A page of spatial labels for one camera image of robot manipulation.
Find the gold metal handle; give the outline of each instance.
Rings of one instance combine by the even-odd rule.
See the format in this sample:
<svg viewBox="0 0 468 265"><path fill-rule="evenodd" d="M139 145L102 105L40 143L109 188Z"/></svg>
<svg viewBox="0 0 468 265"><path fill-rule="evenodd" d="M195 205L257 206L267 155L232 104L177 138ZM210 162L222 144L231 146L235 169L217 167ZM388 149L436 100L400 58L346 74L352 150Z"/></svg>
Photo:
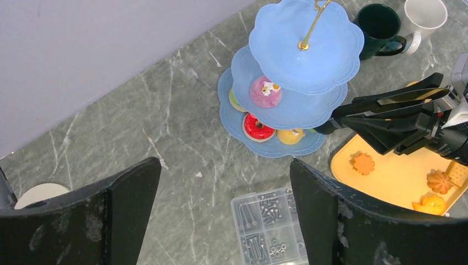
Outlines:
<svg viewBox="0 0 468 265"><path fill-rule="evenodd" d="M306 37L304 38L303 41L299 42L299 49L305 51L305 50L307 50L309 48L310 35L312 35L312 31L315 28L315 25L317 24L317 21L318 21L320 15L325 10L325 8L328 6L328 4L330 4L331 1L332 0L327 0L327 2L321 8L318 5L318 0L315 0L315 10L318 10L318 13L317 13L317 16L315 17L315 20L312 23L312 26L310 26L309 32L307 33Z"/></svg>

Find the pink donut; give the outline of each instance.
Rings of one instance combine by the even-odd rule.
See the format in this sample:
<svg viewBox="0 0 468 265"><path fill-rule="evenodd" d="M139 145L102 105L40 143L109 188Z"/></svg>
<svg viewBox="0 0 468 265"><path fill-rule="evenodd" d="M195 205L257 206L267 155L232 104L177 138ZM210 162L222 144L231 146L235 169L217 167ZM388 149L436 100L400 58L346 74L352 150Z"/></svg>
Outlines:
<svg viewBox="0 0 468 265"><path fill-rule="evenodd" d="M250 88L250 98L252 99L253 104L261 107L261 108L272 108L281 101L281 97L283 96L283 91L280 88L277 91L271 91L269 95L265 95L262 91L263 83L264 82L271 82L266 76L262 76L255 80Z"/></svg>

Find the dark green mug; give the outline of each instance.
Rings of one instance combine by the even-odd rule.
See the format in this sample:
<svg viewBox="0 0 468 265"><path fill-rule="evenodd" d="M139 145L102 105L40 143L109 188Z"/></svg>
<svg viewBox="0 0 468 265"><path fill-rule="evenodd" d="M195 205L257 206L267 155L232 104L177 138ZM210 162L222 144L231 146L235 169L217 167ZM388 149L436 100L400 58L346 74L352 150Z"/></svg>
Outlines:
<svg viewBox="0 0 468 265"><path fill-rule="evenodd" d="M372 56L392 56L401 53L406 47L406 39L398 36L400 18L396 12L384 4L370 4L363 7L353 21L364 33L364 48L359 59ZM401 48L394 51L381 51L389 42L396 41Z"/></svg>

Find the three-tier cake stand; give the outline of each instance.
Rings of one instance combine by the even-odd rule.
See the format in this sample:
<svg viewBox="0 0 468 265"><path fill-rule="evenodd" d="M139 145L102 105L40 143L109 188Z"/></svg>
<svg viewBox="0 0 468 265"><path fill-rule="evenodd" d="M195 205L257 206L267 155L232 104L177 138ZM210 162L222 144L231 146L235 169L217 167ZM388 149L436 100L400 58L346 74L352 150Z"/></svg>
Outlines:
<svg viewBox="0 0 468 265"><path fill-rule="evenodd" d="M316 151L325 136L313 128L344 101L363 45L362 31L330 0L267 4L219 80L223 126L263 157Z"/></svg>

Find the mug handle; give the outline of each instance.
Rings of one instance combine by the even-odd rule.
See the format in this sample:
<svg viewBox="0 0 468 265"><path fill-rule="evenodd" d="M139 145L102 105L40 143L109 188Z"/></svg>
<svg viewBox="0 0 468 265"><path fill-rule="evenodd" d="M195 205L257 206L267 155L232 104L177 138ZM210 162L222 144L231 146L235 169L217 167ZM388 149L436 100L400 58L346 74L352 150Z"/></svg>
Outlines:
<svg viewBox="0 0 468 265"><path fill-rule="evenodd" d="M392 55L397 55L403 52L403 50L406 47L406 39L401 37L401 36L396 36L396 41L397 43L401 44L401 48L395 51L378 51L375 56L392 56Z"/></svg>
<svg viewBox="0 0 468 265"><path fill-rule="evenodd" d="M411 44L408 48L408 50L405 51L405 54L411 55L414 54L414 52L419 48L421 44L421 33L419 31L414 32L413 34L413 40L411 41Z"/></svg>

